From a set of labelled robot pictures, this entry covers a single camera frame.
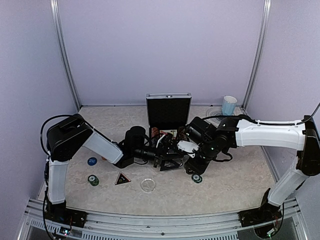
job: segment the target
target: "marble tabletop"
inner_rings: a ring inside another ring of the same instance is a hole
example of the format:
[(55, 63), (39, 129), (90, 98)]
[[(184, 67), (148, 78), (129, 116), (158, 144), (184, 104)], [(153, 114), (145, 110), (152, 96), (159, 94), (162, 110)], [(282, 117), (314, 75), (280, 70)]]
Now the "marble tabletop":
[[(208, 109), (219, 107), (192, 106), (189, 122), (206, 117)], [(90, 124), (108, 138), (119, 142), (132, 126), (148, 129), (145, 106), (83, 107), (79, 112)], [(236, 108), (235, 114), (241, 114)], [(211, 214), (243, 210), (260, 205), (264, 192), (275, 182), (259, 146), (230, 149), (233, 160), (211, 162), (195, 183), (183, 167), (159, 171), (152, 163), (132, 164), (119, 169), (82, 147), (72, 158), (67, 170), (65, 194), (67, 207), (104, 213), (129, 215), (173, 216)], [(98, 159), (90, 166), (91, 157)], [(131, 182), (115, 185), (120, 172)], [(96, 175), (98, 186), (88, 182)], [(156, 187), (144, 192), (141, 182), (153, 179)]]

